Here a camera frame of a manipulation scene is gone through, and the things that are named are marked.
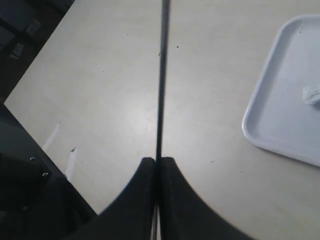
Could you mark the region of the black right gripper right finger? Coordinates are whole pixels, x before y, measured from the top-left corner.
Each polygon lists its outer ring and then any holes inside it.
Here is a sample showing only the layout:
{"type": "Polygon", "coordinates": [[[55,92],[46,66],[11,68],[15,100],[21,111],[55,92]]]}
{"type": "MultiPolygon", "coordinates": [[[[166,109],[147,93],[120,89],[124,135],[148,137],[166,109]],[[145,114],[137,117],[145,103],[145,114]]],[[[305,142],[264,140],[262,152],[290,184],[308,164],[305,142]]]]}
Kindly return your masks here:
{"type": "Polygon", "coordinates": [[[175,160],[159,162],[160,235],[163,240],[251,240],[213,211],[189,185],[175,160]]]}

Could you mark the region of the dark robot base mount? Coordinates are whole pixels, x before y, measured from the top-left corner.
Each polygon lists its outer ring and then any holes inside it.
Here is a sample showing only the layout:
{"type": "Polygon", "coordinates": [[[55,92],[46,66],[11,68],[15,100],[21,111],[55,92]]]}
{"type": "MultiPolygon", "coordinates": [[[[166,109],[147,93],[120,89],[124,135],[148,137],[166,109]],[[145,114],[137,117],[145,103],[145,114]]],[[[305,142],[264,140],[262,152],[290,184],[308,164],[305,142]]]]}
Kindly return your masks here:
{"type": "Polygon", "coordinates": [[[96,216],[51,160],[1,150],[2,240],[61,240],[96,216]]]}

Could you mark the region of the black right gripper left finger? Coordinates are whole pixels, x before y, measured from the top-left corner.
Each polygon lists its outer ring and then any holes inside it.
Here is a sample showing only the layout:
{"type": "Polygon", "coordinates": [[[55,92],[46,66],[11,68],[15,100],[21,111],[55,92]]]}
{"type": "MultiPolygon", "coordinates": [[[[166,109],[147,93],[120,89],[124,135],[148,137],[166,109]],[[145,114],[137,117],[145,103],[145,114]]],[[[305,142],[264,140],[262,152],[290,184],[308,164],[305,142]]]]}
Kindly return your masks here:
{"type": "Polygon", "coordinates": [[[152,158],[143,158],[119,196],[103,212],[65,239],[149,240],[155,205],[155,168],[152,158]]]}

